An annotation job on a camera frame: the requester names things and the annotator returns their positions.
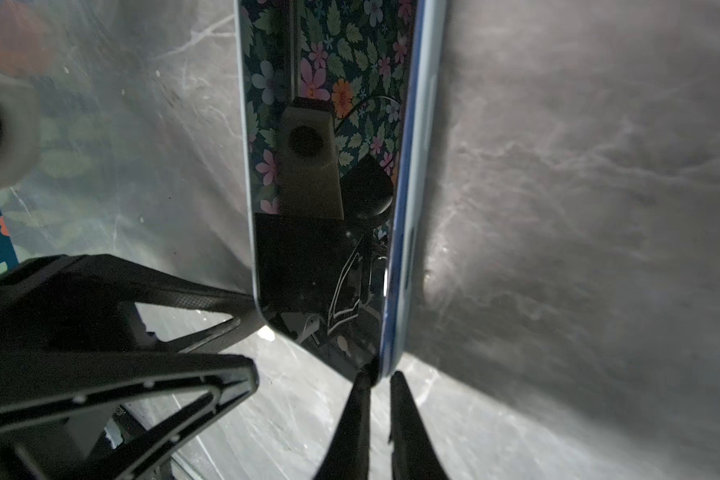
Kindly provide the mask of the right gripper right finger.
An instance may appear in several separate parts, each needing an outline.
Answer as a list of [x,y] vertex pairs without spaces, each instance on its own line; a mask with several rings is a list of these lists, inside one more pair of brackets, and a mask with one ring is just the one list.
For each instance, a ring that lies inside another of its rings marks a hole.
[[392,478],[447,479],[401,371],[390,379]]

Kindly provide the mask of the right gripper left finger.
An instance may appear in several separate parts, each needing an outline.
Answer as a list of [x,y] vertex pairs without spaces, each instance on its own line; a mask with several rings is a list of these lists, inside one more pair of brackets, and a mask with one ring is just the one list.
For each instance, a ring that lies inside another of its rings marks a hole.
[[367,479],[370,455],[371,375],[354,381],[325,458],[314,479]]

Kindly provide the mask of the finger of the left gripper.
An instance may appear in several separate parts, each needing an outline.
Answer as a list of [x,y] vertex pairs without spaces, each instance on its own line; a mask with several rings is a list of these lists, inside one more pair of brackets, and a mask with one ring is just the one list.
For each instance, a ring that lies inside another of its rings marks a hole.
[[[0,466],[18,479],[145,479],[258,385],[239,355],[0,351]],[[117,407],[174,394],[197,397],[92,457]]]
[[[147,329],[138,304],[228,318],[164,341]],[[0,350],[218,354],[263,324],[248,294],[108,254],[39,257],[0,275]]]

